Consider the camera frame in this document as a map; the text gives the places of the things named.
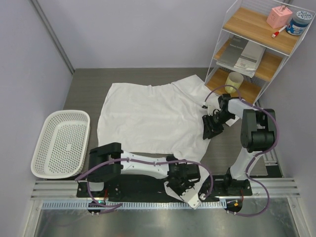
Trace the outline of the white long sleeve shirt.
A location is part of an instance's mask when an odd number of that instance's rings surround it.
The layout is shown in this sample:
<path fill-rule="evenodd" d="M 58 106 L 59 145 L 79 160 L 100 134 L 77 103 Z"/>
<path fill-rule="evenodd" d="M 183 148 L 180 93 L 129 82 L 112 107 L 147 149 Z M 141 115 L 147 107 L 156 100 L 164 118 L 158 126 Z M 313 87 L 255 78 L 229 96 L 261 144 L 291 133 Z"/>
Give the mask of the white long sleeve shirt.
<path fill-rule="evenodd" d="M 174 155 L 199 165 L 209 145 L 202 105 L 211 100 L 217 95 L 196 75 L 160 86 L 113 83 L 98 120 L 98 144 L 117 142 L 138 156 Z"/>

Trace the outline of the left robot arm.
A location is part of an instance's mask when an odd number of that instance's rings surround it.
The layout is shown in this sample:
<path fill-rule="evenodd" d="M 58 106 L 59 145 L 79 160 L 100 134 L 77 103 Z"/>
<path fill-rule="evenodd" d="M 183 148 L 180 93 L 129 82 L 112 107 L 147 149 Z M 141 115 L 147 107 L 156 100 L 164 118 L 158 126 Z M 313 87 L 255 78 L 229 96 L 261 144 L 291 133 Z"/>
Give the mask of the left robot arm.
<path fill-rule="evenodd" d="M 85 178 L 90 182 L 88 191 L 94 197 L 100 197 L 105 191 L 105 184 L 121 175 L 162 180 L 167 189 L 178 197 L 201 180 L 196 162 L 179 160 L 173 155 L 161 158 L 138 156 L 123 151 L 121 144 L 114 142 L 90 150 L 89 169 L 79 175 L 76 181 Z"/>

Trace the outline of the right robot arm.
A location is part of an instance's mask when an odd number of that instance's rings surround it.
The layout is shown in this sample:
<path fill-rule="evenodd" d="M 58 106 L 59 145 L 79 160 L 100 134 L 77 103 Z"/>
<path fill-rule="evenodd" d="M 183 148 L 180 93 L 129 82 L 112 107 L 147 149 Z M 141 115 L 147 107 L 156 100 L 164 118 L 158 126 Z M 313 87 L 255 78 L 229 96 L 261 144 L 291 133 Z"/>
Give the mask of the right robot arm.
<path fill-rule="evenodd" d="M 277 142 L 276 116 L 273 109 L 255 108 L 245 100 L 223 94 L 218 98 L 219 109 L 202 116 L 203 139 L 212 139 L 224 131 L 224 124 L 236 117 L 241 119 L 242 149 L 235 163 L 228 168 L 223 181 L 213 185 L 214 195 L 251 195 L 249 175 L 264 153 Z"/>

